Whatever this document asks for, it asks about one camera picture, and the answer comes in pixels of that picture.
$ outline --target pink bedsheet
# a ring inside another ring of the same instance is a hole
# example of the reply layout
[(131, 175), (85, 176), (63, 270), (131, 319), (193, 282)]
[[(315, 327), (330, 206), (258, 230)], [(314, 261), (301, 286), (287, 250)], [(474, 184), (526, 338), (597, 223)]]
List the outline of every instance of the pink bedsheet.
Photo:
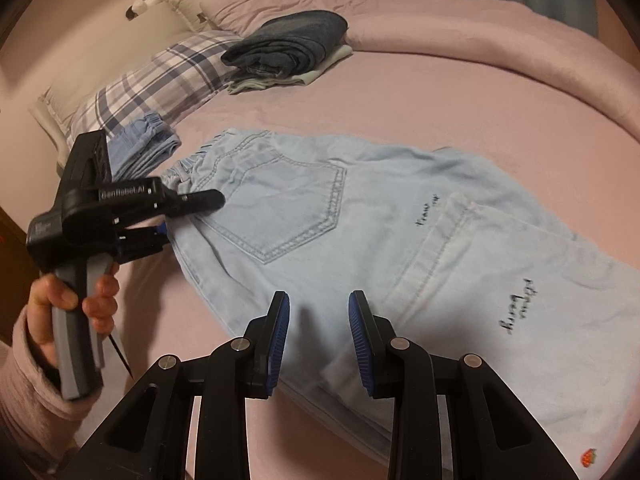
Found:
[[(603, 251), (640, 268), (640, 144), (589, 105), (516, 73), (356, 52), (308, 87), (217, 95), (177, 125), (183, 145), (172, 162), (230, 126), (480, 153)], [(120, 279), (118, 326), (137, 375), (165, 353), (194, 358), (227, 340), (170, 250), (123, 266)], [(620, 447), (640, 418), (637, 407)], [(247, 418), (256, 480), (386, 478), (282, 394), (249, 402)], [(193, 470), (193, 450), (190, 463)]]

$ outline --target light blue folded garment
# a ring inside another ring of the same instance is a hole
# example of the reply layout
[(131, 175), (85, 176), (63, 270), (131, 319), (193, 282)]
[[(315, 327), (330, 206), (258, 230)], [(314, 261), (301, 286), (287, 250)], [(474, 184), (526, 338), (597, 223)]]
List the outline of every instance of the light blue folded garment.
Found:
[(113, 180), (144, 178), (181, 145), (156, 112), (136, 119), (107, 142)]
[(638, 273), (484, 158), (227, 130), (162, 179), (225, 195), (216, 213), (167, 219), (182, 270), (230, 335), (286, 290), (283, 390), (371, 456), (388, 460), (392, 411), (360, 386), (355, 289), (428, 351), (480, 352), (572, 465), (580, 445), (603, 463), (615, 452), (607, 438), (638, 381)]

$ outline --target finger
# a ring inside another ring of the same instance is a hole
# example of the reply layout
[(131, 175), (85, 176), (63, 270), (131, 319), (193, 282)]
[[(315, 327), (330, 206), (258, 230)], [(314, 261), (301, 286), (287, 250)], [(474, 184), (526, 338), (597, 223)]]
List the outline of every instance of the finger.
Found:
[(51, 305), (64, 310), (78, 306), (78, 295), (53, 274), (46, 274), (31, 283), (28, 305), (49, 309)]
[(110, 317), (117, 309), (118, 303), (111, 296), (93, 296), (82, 302), (82, 311), (87, 317)]
[(98, 296), (115, 296), (119, 290), (120, 284), (111, 274), (105, 274), (95, 282), (95, 293)]
[(94, 317), (91, 320), (95, 331), (101, 335), (109, 335), (115, 326), (113, 317)]
[(26, 308), (29, 334), (38, 345), (53, 341), (52, 304), (71, 310), (78, 304), (78, 297), (56, 276), (47, 274), (31, 284)]

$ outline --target plaid pillow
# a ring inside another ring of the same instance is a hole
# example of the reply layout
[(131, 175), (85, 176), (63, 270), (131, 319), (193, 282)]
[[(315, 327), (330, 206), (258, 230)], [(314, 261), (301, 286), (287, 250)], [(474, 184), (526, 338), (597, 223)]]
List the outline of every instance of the plaid pillow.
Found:
[(84, 132), (103, 128), (108, 137), (148, 112), (158, 112), (169, 126), (202, 106), (224, 86), (234, 69), (220, 56), (241, 38), (207, 30), (176, 43), (145, 66), (105, 86), (76, 110), (66, 142), (71, 147)]

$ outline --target grey handle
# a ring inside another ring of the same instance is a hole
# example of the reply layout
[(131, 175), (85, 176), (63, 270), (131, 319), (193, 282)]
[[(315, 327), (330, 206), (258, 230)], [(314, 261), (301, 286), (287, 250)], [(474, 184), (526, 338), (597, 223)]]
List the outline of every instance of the grey handle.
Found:
[(102, 341), (80, 304), (95, 294), (98, 278), (108, 272), (112, 264), (111, 255), (97, 254), (55, 270), (55, 275), (78, 295), (78, 308), (70, 312), (54, 308), (52, 312), (60, 393), (65, 400), (82, 399), (102, 386)]

